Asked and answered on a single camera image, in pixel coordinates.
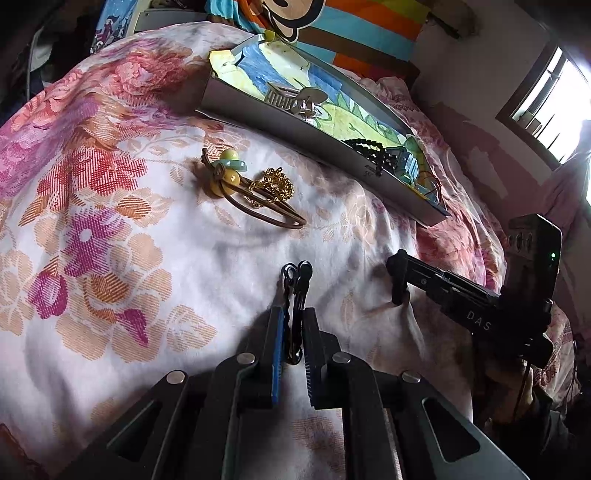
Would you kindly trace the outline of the person's right hand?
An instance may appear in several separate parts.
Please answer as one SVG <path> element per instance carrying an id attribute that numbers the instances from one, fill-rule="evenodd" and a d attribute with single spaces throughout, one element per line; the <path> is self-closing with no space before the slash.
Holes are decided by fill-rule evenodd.
<path id="1" fill-rule="evenodd" d="M 488 363 L 485 377 L 490 391 L 487 410 L 493 421 L 510 423 L 527 412 L 533 403 L 533 373 L 527 363 L 506 368 Z"/>

